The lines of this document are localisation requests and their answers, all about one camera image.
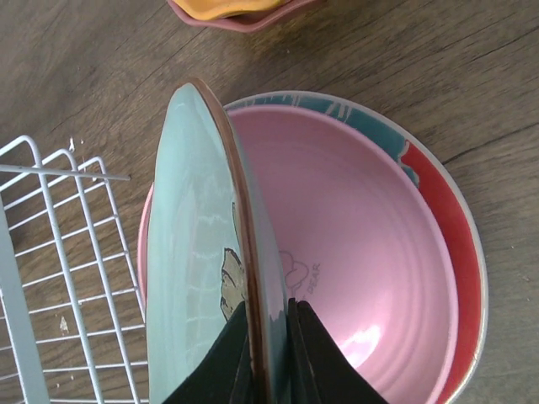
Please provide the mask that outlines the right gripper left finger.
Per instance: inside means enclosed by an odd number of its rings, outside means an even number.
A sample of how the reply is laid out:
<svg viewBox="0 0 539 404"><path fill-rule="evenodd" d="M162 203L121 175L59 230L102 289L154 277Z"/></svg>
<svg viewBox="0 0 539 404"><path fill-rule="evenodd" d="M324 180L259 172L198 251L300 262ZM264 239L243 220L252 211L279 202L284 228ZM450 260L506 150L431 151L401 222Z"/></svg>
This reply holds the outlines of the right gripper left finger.
<svg viewBox="0 0 539 404"><path fill-rule="evenodd" d="M253 403L248 324L242 302L194 372L165 400L178 404Z"/></svg>

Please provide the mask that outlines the pink polka dot plate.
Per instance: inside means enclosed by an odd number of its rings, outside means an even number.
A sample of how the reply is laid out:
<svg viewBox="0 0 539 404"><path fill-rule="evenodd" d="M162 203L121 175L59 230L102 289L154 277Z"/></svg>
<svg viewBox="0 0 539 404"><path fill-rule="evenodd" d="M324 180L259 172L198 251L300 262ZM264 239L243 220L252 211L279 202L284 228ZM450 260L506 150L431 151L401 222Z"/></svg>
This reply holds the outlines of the pink polka dot plate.
<svg viewBox="0 0 539 404"><path fill-rule="evenodd" d="M318 0L293 0L273 10L239 14L232 17L203 21L189 16L174 1L168 1L168 6L185 24L193 27L216 28L239 33L253 33L278 23L285 22L297 15L305 13L309 8L323 4Z"/></svg>

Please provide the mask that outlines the plain pink plate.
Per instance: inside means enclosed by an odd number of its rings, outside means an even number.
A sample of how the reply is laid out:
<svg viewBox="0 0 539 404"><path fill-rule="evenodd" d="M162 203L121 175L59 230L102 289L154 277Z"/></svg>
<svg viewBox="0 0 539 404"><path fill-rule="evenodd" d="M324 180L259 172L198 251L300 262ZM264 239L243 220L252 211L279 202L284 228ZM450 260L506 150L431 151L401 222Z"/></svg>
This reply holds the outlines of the plain pink plate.
<svg viewBox="0 0 539 404"><path fill-rule="evenodd" d="M433 403L456 349L456 283L434 216L403 170L347 125L256 106L230 120L269 213L290 297L313 307L391 403Z"/></svg>

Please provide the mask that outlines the red and teal plate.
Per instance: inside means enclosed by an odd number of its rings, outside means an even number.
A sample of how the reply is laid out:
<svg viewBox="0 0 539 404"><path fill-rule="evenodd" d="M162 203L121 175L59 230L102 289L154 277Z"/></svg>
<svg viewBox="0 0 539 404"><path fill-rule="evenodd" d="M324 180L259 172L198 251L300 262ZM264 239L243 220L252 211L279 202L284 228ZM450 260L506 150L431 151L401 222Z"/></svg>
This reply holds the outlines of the red and teal plate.
<svg viewBox="0 0 539 404"><path fill-rule="evenodd" d="M452 176L434 154L382 114L330 94L287 90L240 98L227 109L274 104L303 107L337 119L369 137L411 178L431 208L446 240L459 305L456 353L441 403L454 403L478 367L488 330L488 274L472 212Z"/></svg>

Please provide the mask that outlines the mint green flower plate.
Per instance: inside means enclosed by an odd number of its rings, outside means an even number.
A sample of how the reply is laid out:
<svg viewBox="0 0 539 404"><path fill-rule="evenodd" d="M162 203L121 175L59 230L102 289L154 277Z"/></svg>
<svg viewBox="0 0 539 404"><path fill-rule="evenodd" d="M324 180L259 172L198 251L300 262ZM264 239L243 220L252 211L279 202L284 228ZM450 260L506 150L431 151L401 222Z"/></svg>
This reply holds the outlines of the mint green flower plate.
<svg viewBox="0 0 539 404"><path fill-rule="evenodd" d="M256 177L221 103L200 79L170 99L147 235L149 398L193 373L238 306L261 398L290 401L286 286Z"/></svg>

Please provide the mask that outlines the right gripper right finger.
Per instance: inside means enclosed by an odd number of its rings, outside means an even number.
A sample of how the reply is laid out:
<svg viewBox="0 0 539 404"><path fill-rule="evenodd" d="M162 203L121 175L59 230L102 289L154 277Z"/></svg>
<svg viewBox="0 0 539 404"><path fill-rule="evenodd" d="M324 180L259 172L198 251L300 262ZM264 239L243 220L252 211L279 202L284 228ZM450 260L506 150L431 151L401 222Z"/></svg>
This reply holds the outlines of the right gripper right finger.
<svg viewBox="0 0 539 404"><path fill-rule="evenodd" d="M349 364L328 330L302 300L288 301L292 403L384 403Z"/></svg>

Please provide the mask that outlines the orange polka dot plate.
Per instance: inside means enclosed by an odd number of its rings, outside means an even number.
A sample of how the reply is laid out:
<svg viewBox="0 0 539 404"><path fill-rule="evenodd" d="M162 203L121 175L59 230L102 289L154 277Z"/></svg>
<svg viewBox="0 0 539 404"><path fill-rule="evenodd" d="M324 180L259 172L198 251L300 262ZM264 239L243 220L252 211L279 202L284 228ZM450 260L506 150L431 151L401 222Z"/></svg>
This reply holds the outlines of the orange polka dot plate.
<svg viewBox="0 0 539 404"><path fill-rule="evenodd" d="M210 21L245 13L256 13L278 8L281 0L174 0L190 17Z"/></svg>

